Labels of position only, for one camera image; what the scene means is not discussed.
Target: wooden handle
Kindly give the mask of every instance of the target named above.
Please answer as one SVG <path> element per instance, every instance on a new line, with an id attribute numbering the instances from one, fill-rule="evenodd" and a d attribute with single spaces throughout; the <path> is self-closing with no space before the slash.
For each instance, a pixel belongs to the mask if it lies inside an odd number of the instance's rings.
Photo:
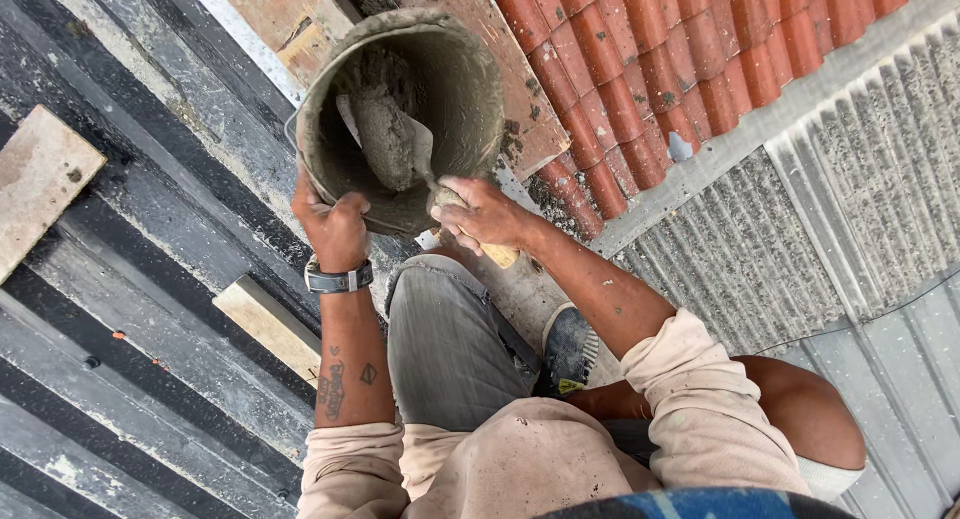
<path id="1" fill-rule="evenodd" d="M 464 199 L 460 198 L 460 195 L 446 187 L 440 187 L 436 189 L 433 197 L 434 202 L 438 206 L 453 205 L 469 207 L 467 206 L 467 203 L 463 201 Z M 460 227 L 460 231 L 462 231 L 464 235 L 473 237 L 464 229 L 464 227 Z M 480 250 L 483 251 L 485 255 L 489 256 L 489 259 L 493 260 L 496 265 L 500 266 L 500 269 L 507 269 L 514 265 L 514 262 L 516 262 L 521 256 L 521 252 L 513 247 L 507 247 L 506 245 L 492 245 L 482 241 L 480 242 Z"/>

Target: beige shirt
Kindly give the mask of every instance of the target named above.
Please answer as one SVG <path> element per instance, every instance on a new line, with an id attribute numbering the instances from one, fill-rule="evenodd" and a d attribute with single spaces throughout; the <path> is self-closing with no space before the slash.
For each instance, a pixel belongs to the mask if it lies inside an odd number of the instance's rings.
<path id="1" fill-rule="evenodd" d="M 661 487 L 738 485 L 808 495 L 743 365 L 685 309 L 620 362 L 654 411 L 650 470 L 580 409 L 517 399 L 474 432 L 410 424 L 307 436 L 299 519 L 530 517 Z"/>

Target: black watch strap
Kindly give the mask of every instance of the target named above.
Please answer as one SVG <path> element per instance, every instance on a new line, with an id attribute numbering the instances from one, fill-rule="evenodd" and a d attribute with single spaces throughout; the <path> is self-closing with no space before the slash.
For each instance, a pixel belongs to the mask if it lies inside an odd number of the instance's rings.
<path id="1" fill-rule="evenodd" d="M 374 282 L 374 265 L 369 260 L 357 269 L 346 273 L 321 273 L 317 265 L 317 255 L 313 255 L 303 268 L 303 279 L 310 292 L 337 294 L 354 292 Z"/>

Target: wooden plank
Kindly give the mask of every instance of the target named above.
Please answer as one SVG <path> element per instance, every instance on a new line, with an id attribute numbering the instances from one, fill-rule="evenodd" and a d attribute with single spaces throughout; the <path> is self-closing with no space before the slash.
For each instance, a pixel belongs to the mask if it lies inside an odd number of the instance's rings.
<path id="1" fill-rule="evenodd" d="M 213 304 L 301 378 L 317 387 L 320 339 L 270 294 L 245 275 Z"/>
<path id="2" fill-rule="evenodd" d="M 107 162 L 37 105 L 0 151 L 0 283 Z"/>
<path id="3" fill-rule="evenodd" d="M 354 23 L 334 0 L 229 0 L 300 85 Z"/>
<path id="4" fill-rule="evenodd" d="M 508 135 L 511 141 L 501 157 L 521 181 L 570 148 L 570 137 L 494 0 L 396 0 L 396 4 L 446 10 L 489 47 L 500 66 L 507 123 L 518 128 Z"/>

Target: bucket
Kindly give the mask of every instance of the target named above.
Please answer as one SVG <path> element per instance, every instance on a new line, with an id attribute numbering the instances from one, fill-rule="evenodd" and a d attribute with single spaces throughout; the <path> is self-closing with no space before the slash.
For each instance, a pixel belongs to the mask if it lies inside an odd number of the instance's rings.
<path id="1" fill-rule="evenodd" d="M 415 237 L 436 226 L 426 209 L 422 180 L 406 190 L 385 186 L 354 139 L 337 96 L 353 77 L 364 50 L 402 59 L 404 85 L 413 89 L 402 109 L 433 132 L 431 167 L 437 177 L 486 177 L 503 138 L 503 90 L 497 63 L 476 36 L 438 9 L 401 9 L 367 18 L 330 51 L 307 89 L 296 119 L 296 147 L 325 203 L 359 191 L 370 202 L 368 230 Z"/>

